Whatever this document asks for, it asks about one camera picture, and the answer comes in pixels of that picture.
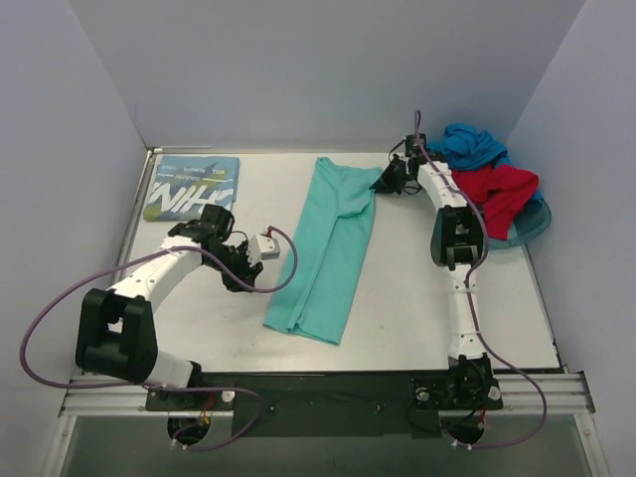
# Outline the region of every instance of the gray wall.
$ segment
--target gray wall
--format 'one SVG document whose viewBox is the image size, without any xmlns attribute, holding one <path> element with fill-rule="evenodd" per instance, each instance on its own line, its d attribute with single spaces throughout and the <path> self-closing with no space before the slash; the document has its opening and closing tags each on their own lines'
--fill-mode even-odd
<svg viewBox="0 0 636 477">
<path fill-rule="evenodd" d="M 385 150 L 506 137 L 583 0 L 71 0 L 147 144 Z"/>
<path fill-rule="evenodd" d="M 113 264 L 145 151 L 64 0 L 7 0 L 0 15 L 0 475 L 39 475 L 64 393 L 32 383 L 18 346 L 63 287 Z M 80 313 L 63 303 L 30 348 L 67 380 Z"/>
<path fill-rule="evenodd" d="M 531 254 L 561 355 L 585 370 L 612 475 L 631 476 L 636 3 L 588 0 L 512 133 L 555 219 Z"/>
</svg>

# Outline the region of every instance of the white table surface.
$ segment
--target white table surface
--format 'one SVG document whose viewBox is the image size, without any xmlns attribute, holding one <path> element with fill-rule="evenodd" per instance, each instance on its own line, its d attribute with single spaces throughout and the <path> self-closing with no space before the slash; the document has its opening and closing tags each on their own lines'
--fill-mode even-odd
<svg viewBox="0 0 636 477">
<path fill-rule="evenodd" d="M 268 225 L 293 235 L 316 157 L 336 164 L 385 167 L 386 154 L 241 154 L 235 230 Z M 435 210 L 428 196 L 378 196 L 376 219 L 340 346 L 278 333 L 262 325 L 269 295 L 230 293 L 200 267 L 155 315 L 159 349 L 208 372 L 443 370 L 449 323 L 443 272 L 430 258 Z M 131 258 L 154 251 L 174 223 L 141 220 Z M 231 240 L 240 240 L 234 235 Z M 281 241 L 283 255 L 288 246 Z M 283 262 L 265 262 L 256 280 L 275 284 Z M 558 360 L 532 270 L 520 248 L 493 251 L 477 274 L 484 336 L 521 368 Z M 504 368 L 493 360 L 495 368 Z"/>
</svg>

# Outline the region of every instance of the red cloth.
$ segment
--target red cloth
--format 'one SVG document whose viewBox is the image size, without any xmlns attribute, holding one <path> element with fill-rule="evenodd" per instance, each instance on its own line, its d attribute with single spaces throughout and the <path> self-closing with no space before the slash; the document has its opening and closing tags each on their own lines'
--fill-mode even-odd
<svg viewBox="0 0 636 477">
<path fill-rule="evenodd" d="M 484 206 L 488 237 L 499 240 L 508 239 L 515 216 L 539 187 L 537 174 L 509 165 L 453 171 L 453 179 L 471 201 Z"/>
</svg>

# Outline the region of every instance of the gray floor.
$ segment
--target gray floor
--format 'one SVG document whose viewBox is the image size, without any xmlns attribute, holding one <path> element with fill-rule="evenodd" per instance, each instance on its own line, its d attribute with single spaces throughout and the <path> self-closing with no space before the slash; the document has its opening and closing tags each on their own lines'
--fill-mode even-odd
<svg viewBox="0 0 636 477">
<path fill-rule="evenodd" d="M 538 416 L 492 416 L 485 440 L 515 438 Z M 224 427 L 219 423 L 217 429 Z M 170 450 L 164 418 L 81 417 L 63 475 L 71 476 L 589 476 L 571 416 L 551 416 L 529 442 L 507 449 L 453 450 L 440 439 L 243 438 L 197 454 Z"/>
</svg>

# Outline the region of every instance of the teal cloth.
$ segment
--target teal cloth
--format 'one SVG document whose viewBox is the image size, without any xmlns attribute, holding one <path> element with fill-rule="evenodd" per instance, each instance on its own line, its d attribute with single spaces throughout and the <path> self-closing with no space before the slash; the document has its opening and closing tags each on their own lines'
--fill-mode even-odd
<svg viewBox="0 0 636 477">
<path fill-rule="evenodd" d="M 369 187 L 381 174 L 381 168 L 316 160 L 294 235 L 296 275 L 271 298 L 265 326 L 340 344 L 374 225 L 376 195 Z M 278 283 L 289 276 L 292 265 L 290 253 Z"/>
</svg>

